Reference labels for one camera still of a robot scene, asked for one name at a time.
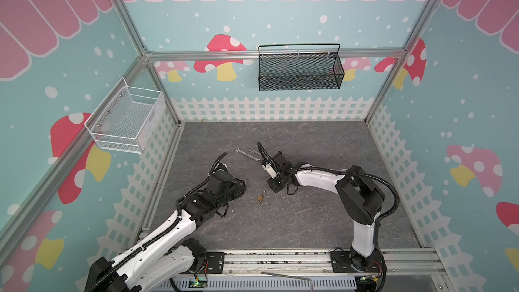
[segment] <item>wrench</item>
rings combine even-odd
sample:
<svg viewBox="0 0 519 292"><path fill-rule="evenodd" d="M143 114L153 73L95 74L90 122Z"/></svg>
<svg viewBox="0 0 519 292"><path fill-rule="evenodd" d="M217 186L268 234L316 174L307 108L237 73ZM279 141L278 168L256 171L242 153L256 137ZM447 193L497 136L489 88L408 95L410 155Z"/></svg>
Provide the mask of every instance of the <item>wrench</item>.
<svg viewBox="0 0 519 292"><path fill-rule="evenodd" d="M257 155L259 155L259 156L261 156L261 157L263 158L263 156L261 155L261 153L259 153L258 151L254 150L254 148L249 148L249 152L255 153L255 154L257 154Z"/></svg>
<svg viewBox="0 0 519 292"><path fill-rule="evenodd" d="M234 151L239 152L239 153L241 153L241 154L243 154L243 155L246 155L247 157L249 157L249 158L251 158L251 159L256 160L257 163L261 163L261 160L260 160L260 159L257 159L255 156L250 155L250 154L248 154L248 153L246 153L246 152L244 152L244 151L241 151L240 148L236 148L236 149L234 149Z"/></svg>

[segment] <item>gray marble floor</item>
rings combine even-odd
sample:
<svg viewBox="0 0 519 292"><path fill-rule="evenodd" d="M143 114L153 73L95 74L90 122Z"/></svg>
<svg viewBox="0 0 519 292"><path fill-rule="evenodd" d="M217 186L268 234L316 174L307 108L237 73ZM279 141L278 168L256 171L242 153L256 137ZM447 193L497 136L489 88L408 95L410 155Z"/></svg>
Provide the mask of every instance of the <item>gray marble floor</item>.
<svg viewBox="0 0 519 292"><path fill-rule="evenodd" d="M257 141L270 154L282 151L292 163L304 161L334 169L358 165L390 181L364 122L187 123L152 229L171 215L174 201L202 182L214 160L227 151L223 162L229 172L249 179L250 185L242 198L230 203L225 218L214 217L190 237L207 249L349 247L353 222L338 195L314 187L300 187L292 196L285 190L275 194L267 184L267 172L234 152L237 147L245 151L255 147ZM386 187L382 189L385 211L393 204L393 196ZM267 194L260 205L257 196L263 191ZM419 247L402 205L381 224L381 248Z"/></svg>

